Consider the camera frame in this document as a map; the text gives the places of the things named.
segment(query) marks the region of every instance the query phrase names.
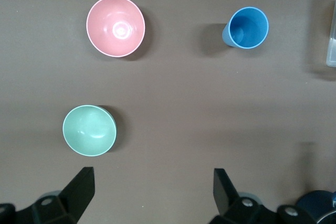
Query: blue plastic tumbler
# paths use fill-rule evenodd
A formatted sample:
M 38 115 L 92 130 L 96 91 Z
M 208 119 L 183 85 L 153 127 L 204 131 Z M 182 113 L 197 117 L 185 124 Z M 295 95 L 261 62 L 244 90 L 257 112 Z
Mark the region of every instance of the blue plastic tumbler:
M 231 47 L 252 49 L 264 42 L 268 29 L 265 13 L 249 6 L 236 11 L 225 26 L 222 38 Z

